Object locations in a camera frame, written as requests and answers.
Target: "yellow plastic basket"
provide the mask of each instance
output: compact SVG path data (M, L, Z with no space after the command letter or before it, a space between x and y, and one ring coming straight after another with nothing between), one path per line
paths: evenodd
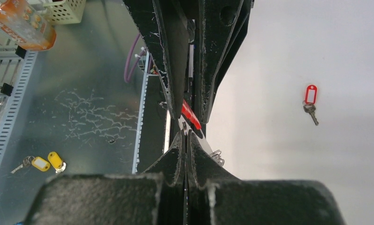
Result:
M44 3L47 11L43 16L52 25L80 23L82 21L86 0L63 0Z

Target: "orange bottle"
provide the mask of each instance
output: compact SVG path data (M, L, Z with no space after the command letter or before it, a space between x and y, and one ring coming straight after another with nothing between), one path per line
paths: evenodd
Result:
M26 0L0 2L0 29L26 50L50 49L56 33Z

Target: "key tag label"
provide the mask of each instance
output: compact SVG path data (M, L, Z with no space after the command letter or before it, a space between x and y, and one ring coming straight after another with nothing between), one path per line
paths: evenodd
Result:
M305 91L305 99L304 102L306 104L315 104L317 100L317 86L309 85L307 90Z

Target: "key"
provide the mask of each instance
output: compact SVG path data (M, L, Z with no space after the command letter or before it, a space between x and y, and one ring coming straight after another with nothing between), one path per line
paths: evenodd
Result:
M32 160L34 158L35 157L33 157L33 156L27 156L27 157L25 157L24 160L23 160L23 163L21 165L19 165L17 168L15 168L13 171L11 171L11 173L14 174L15 172L21 170L24 167L29 167L31 165Z
M319 122L317 120L317 118L315 117L315 106L314 104L306 104L303 106L303 109L304 109L304 112L310 114L311 118L313 119L314 121L314 124L316 126L318 126Z

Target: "scratched metal surface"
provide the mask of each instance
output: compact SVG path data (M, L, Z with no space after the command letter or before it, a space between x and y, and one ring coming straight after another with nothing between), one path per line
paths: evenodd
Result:
M57 26L41 52L0 168L0 225L22 221L54 169L10 174L26 156L56 151L64 173L131 173L143 73L123 81L137 29L120 1L90 0L82 23ZM143 45L140 41L136 52Z

